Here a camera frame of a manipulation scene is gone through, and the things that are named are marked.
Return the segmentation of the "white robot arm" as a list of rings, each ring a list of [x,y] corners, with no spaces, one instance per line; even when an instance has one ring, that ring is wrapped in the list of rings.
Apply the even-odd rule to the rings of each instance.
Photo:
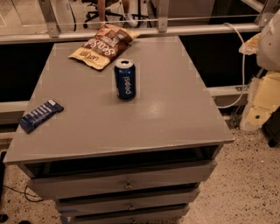
[[[239,52],[255,54],[257,65],[267,71],[250,82],[248,103],[241,116],[241,129],[255,131],[280,107],[280,10],[260,33],[241,45]]]

